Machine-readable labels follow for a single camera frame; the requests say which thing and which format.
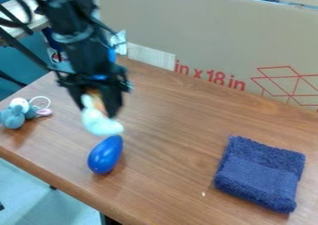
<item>blue egg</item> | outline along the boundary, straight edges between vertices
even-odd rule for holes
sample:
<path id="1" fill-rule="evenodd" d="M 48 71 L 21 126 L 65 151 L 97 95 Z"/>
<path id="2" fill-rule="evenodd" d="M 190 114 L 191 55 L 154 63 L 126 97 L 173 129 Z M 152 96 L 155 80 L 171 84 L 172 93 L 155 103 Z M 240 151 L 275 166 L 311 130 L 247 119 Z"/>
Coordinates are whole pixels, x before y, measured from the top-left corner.
<path id="1" fill-rule="evenodd" d="M 111 136 L 90 152 L 87 160 L 88 167 L 97 174 L 108 173 L 116 166 L 122 151 L 122 137 Z"/>

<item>red line diagram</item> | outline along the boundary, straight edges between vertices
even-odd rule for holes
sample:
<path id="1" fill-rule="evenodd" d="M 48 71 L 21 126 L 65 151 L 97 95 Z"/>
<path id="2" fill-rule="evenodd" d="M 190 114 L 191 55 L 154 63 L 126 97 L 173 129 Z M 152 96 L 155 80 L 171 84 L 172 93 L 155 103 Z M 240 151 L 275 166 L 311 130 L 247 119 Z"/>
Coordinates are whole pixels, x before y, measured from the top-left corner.
<path id="1" fill-rule="evenodd" d="M 251 77 L 261 96 L 280 98 L 299 106 L 318 106 L 318 74 L 300 74 L 291 66 L 259 67 L 261 77 Z"/>

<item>folded towel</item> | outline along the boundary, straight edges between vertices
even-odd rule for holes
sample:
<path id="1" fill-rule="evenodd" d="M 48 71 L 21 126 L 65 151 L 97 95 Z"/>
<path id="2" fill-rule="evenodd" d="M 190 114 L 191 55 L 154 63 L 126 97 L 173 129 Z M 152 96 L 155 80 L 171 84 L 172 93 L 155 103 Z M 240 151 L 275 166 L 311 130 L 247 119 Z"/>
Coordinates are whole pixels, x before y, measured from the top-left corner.
<path id="1" fill-rule="evenodd" d="M 280 213 L 295 210 L 305 155 L 231 137 L 220 161 L 216 188 Z"/>

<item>cardboard box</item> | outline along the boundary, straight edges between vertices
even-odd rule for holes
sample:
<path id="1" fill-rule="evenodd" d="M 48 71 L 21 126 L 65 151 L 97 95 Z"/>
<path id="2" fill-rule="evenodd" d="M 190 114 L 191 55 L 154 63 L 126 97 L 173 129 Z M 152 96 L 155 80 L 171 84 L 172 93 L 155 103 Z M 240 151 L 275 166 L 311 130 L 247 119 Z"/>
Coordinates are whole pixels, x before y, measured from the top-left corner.
<path id="1" fill-rule="evenodd" d="M 176 56 L 175 71 L 318 108 L 318 12 L 255 0 L 99 0 L 128 41 Z"/>

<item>gray stuffed toy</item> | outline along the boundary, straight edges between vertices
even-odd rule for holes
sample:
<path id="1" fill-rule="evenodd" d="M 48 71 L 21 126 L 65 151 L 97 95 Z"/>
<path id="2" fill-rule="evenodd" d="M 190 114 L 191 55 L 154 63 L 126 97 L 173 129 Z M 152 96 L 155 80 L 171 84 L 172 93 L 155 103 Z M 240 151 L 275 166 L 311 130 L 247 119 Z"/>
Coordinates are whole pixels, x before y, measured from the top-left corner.
<path id="1" fill-rule="evenodd" d="M 49 109 L 38 109 L 26 99 L 15 98 L 7 109 L 0 111 L 0 124 L 9 129 L 18 129 L 22 127 L 26 119 L 50 114 L 52 111 Z"/>
<path id="2" fill-rule="evenodd" d="M 22 112 L 22 106 L 17 105 L 14 108 L 7 108 L 0 112 L 0 124 L 6 128 L 20 128 L 25 121 L 25 115 Z"/>

